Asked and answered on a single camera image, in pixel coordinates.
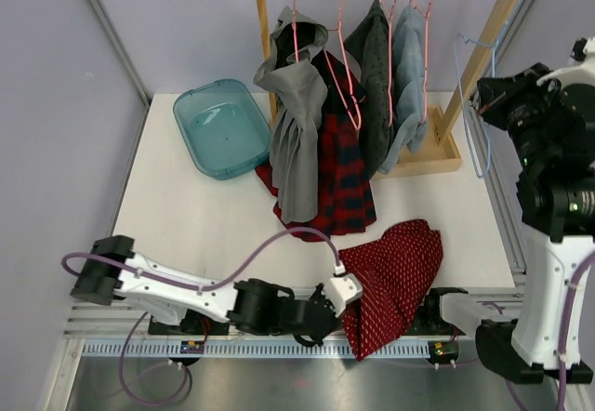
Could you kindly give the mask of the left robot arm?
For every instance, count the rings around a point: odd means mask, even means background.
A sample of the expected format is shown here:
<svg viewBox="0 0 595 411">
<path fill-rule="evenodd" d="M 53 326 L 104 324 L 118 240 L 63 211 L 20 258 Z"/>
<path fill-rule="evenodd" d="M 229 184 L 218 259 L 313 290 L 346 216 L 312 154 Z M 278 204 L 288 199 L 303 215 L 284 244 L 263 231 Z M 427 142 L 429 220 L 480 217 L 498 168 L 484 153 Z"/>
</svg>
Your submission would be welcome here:
<svg viewBox="0 0 595 411">
<path fill-rule="evenodd" d="M 100 239 L 87 253 L 70 253 L 61 266 L 75 278 L 72 298 L 102 306 L 124 300 L 181 334 L 197 330 L 204 317 L 248 335 L 289 335 L 305 347 L 320 346 L 337 328 L 349 297 L 360 290 L 351 282 L 333 244 L 328 246 L 333 274 L 315 286 L 308 298 L 298 298 L 288 286 L 242 279 L 257 257 L 282 237 L 282 232 L 274 234 L 220 280 L 152 260 L 138 252 L 134 239 L 125 235 Z"/>
</svg>

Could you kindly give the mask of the blue wire hanger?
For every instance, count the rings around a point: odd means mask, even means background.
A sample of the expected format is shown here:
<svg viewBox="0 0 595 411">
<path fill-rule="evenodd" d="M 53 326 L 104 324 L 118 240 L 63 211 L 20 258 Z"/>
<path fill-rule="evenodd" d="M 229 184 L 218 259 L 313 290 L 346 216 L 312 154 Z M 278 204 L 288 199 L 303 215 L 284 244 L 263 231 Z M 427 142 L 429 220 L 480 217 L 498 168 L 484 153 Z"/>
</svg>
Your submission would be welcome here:
<svg viewBox="0 0 595 411">
<path fill-rule="evenodd" d="M 509 2 L 513 2 L 512 10 L 510 11 L 508 17 L 505 19 L 503 25 L 499 28 L 498 33 L 496 34 L 496 38 L 491 42 L 482 42 L 479 40 L 474 40 L 467 37 L 463 33 L 458 33 L 456 35 L 455 42 L 453 43 L 453 51 L 454 51 L 454 60 L 455 60 L 455 68 L 456 68 L 456 79 L 457 79 L 457 89 L 459 98 L 461 101 L 461 115 L 463 117 L 464 122 L 464 130 L 465 130 L 465 138 L 467 142 L 467 146 L 469 149 L 471 163 L 473 165 L 473 169 L 475 172 L 475 176 L 478 179 L 486 179 L 489 175 L 492 166 L 492 143 L 491 138 L 489 135 L 489 126 L 484 124 L 484 120 L 480 119 L 480 130 L 481 134 L 485 140 L 487 145 L 487 155 L 484 159 L 484 165 L 480 164 L 480 154 L 478 151 L 473 151 L 471 146 L 471 137 L 470 137 L 470 123 L 473 119 L 477 117 L 477 96 L 476 94 L 470 95 L 466 99 L 463 95 L 462 89 L 462 81 L 461 81 L 461 71 L 459 70 L 459 58 L 457 53 L 457 43 L 461 42 L 465 45 L 473 44 L 475 46 L 479 46 L 480 48 L 488 49 L 489 50 L 489 70 L 492 77 L 496 76 L 496 52 L 499 48 L 499 45 L 504 37 L 504 34 L 507 32 L 508 27 L 512 21 L 513 16 L 517 13 L 519 6 L 522 0 L 508 0 Z"/>
</svg>

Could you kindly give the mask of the red plaid skirt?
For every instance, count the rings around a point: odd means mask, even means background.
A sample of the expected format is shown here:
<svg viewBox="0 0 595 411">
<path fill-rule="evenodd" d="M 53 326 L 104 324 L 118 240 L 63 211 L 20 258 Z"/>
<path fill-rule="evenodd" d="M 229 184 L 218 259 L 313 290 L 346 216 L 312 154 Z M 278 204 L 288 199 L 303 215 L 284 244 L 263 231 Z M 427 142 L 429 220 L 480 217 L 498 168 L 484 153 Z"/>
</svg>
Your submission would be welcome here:
<svg viewBox="0 0 595 411">
<path fill-rule="evenodd" d="M 321 73 L 328 93 L 317 139 L 317 214 L 302 225 L 326 235 L 364 232 L 377 220 L 376 210 L 359 140 L 341 99 L 353 85 L 356 99 L 362 102 L 365 89 L 343 63 L 324 50 L 311 63 Z"/>
</svg>

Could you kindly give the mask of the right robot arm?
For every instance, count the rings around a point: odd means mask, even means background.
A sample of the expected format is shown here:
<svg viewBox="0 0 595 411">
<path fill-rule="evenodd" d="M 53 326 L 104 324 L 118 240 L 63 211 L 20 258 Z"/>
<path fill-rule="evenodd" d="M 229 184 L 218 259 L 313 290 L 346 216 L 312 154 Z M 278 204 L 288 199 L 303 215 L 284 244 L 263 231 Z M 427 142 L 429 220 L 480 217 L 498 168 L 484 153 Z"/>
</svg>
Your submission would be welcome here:
<svg viewBox="0 0 595 411">
<path fill-rule="evenodd" d="M 512 319 L 456 288 L 429 293 L 423 325 L 451 325 L 472 338 L 482 365 L 516 384 L 556 378 L 589 384 L 578 330 L 594 261 L 594 42 L 575 41 L 570 66 L 538 63 L 509 77 L 481 78 L 472 99 L 484 122 L 511 138 L 522 166 L 517 198 L 527 262 L 522 310 Z"/>
</svg>

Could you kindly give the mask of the light blue denim skirt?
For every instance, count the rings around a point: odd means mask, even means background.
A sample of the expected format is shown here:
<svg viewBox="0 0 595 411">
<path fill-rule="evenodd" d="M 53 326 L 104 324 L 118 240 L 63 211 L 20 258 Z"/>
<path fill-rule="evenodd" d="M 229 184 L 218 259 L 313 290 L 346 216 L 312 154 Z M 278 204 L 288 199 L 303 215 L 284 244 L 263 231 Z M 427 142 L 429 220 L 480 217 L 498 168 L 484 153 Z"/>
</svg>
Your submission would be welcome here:
<svg viewBox="0 0 595 411">
<path fill-rule="evenodd" d="M 378 170 L 382 174 L 393 170 L 403 147 L 411 153 L 418 152 L 427 135 L 427 122 L 420 123 L 423 109 L 423 30 L 423 18 L 407 5 L 392 31 L 391 97 L 395 135 Z"/>
</svg>

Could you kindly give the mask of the red dotted skirt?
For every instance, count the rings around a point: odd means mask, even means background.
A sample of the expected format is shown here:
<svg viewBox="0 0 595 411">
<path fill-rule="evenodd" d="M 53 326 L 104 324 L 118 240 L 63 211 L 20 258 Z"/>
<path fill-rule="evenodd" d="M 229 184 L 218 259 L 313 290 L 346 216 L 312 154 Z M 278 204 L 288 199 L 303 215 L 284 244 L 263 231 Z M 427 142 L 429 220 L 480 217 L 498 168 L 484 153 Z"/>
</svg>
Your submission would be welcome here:
<svg viewBox="0 0 595 411">
<path fill-rule="evenodd" d="M 412 219 L 339 256 L 363 287 L 342 316 L 350 348 L 362 361 L 410 328 L 441 267 L 442 237 L 424 219 Z"/>
</svg>

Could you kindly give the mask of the grey pleated skirt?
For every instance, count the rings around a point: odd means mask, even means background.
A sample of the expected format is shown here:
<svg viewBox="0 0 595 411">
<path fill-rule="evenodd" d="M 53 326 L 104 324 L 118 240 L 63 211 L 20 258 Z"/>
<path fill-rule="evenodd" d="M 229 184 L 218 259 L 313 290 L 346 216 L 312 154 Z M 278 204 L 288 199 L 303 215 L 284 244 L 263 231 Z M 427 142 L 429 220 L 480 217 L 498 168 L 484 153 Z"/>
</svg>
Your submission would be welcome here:
<svg viewBox="0 0 595 411">
<path fill-rule="evenodd" d="M 291 22 L 292 8 L 284 7 L 270 34 L 271 54 L 254 76 L 256 86 L 275 95 L 270 164 L 285 224 L 303 223 L 317 214 L 317 139 L 328 91 L 311 63 L 311 50 L 328 40 L 326 27 L 297 11 L 299 62 L 295 63 Z"/>
</svg>

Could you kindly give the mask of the dark grey dotted skirt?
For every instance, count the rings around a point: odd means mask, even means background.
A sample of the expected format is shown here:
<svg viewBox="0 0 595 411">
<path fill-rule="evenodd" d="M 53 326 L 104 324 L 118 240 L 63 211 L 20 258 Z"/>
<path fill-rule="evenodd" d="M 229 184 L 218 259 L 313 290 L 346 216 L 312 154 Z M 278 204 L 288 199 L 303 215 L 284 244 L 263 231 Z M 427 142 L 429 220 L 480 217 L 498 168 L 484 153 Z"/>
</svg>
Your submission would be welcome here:
<svg viewBox="0 0 595 411">
<path fill-rule="evenodd" d="M 389 24 L 379 0 L 375 0 L 356 29 L 345 39 L 346 51 L 360 66 L 360 84 L 366 91 L 360 105 L 362 126 L 359 143 L 366 176 L 371 179 L 385 161 L 394 126 L 389 105 Z"/>
</svg>

